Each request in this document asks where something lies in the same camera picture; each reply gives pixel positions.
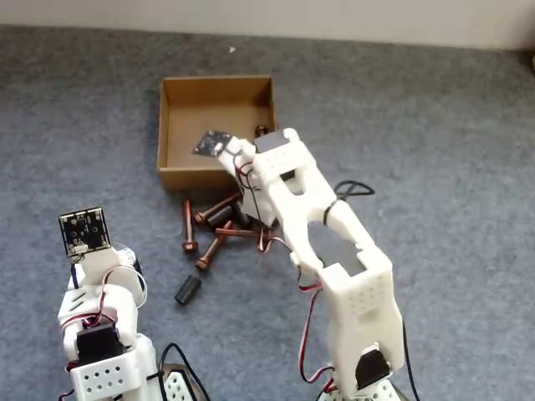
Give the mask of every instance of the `circuit board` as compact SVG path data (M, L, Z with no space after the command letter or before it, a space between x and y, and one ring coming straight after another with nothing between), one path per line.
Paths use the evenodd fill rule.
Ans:
M202 137L196 148L193 150L195 155L219 157L222 151L231 141L232 135L222 131L208 131Z
M83 255L110 247L110 237L101 207L58 216L67 256Z

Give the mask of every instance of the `wall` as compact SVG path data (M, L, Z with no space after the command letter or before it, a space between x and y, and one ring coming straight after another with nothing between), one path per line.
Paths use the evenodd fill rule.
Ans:
M0 23L535 48L535 0L0 0Z

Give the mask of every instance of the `open cardboard box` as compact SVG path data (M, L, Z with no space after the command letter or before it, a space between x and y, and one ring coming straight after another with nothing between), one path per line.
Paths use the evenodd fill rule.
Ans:
M168 190L230 189L219 162L194 155L209 130L253 141L257 126L277 129L269 76L166 78L160 87L157 169Z

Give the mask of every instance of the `brown peg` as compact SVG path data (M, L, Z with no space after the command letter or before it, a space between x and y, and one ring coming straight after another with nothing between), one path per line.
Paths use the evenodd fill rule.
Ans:
M206 223L206 219L208 218L209 215L214 214L215 212L219 211L223 207L228 206L231 203L237 201L241 197L242 197L242 192L238 191L238 192L230 195L229 197L223 199L221 202L217 203L216 205L212 206L210 209L208 209L206 211L199 211L195 215L195 221L198 224L205 224Z
M217 236L240 236L245 238L258 238L260 233L253 230L231 230L224 228L216 228ZM264 240L270 240L273 237L273 229L269 228L264 231Z
M229 229L232 227L232 221L227 221L224 228ZM195 261L195 266L202 270L207 270L210 268L211 260L216 255L217 251L223 245L225 240L227 239L226 236L217 236L216 239L210 244L204 255L197 258Z
M265 134L268 134L268 133L269 133L269 128L268 127L266 127L265 125L259 125L254 130L254 137L258 138L259 136L262 136L262 135L265 135Z
M240 236L246 238L258 238L259 234L253 230L229 230L227 228L216 228L217 236Z
M183 216L184 216L184 242L182 242L182 248L184 252L193 253L199 247L199 243L195 241L193 234L193 225L191 224L191 200L184 199L182 203Z

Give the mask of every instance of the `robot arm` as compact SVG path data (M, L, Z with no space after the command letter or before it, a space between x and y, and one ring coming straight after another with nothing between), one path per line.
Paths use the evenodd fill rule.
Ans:
M252 189L244 190L242 212L266 226L277 218L293 264L321 281L330 313L333 378L345 398L357 399L404 363L390 260L349 205L338 199L294 129L265 135L255 145L232 137L219 143L209 133L196 151L217 151L196 153L217 157L229 173L248 178ZM351 277L339 263L324 266L308 241L311 221L322 221L352 241L358 252L355 263L365 271Z
M162 401L155 349L137 332L145 279L132 250L110 245L100 208L61 215L73 261L58 320L78 401Z

